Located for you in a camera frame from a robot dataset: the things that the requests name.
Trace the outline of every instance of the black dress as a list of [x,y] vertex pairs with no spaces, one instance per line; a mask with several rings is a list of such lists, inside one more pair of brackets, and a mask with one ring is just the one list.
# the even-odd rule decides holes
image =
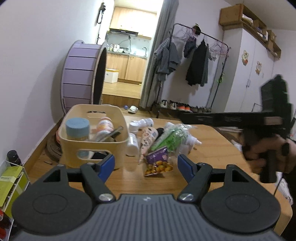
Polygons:
[[194,51],[191,64],[187,71],[186,80],[190,86],[201,84],[206,53],[207,46],[203,40],[198,48]]

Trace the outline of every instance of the cartoon sticker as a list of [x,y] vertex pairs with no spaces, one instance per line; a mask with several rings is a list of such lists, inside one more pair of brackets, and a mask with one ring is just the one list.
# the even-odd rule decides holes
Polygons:
[[242,63],[244,66],[246,66],[248,64],[248,58],[249,58],[249,54],[247,53],[246,50],[244,50],[244,53],[242,54]]
[[259,61],[257,61],[256,70],[255,70],[256,74],[260,75],[261,70],[262,70],[262,64]]

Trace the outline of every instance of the purple snack bag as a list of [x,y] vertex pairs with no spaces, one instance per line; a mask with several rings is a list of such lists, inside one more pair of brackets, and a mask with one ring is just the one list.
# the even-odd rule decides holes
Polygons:
[[168,163],[168,148],[162,147],[146,156],[147,169],[145,176],[155,175],[173,170],[171,164]]

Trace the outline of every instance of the ceiling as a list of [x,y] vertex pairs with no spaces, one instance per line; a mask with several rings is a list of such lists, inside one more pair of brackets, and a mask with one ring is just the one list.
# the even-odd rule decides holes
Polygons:
[[271,29],[296,31],[296,9],[287,0],[225,0],[231,5],[244,3]]
[[163,1],[160,0],[115,0],[115,6],[139,9],[157,13]]

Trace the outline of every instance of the white wardrobe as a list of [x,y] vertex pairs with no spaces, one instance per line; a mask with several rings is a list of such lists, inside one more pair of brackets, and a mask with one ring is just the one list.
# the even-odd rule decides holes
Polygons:
[[[271,79],[274,57],[242,28],[226,30],[223,42],[231,47],[223,82],[219,85],[212,112],[251,112],[261,105],[260,87]],[[213,86],[210,99],[216,91]],[[253,111],[260,111],[255,105]]]

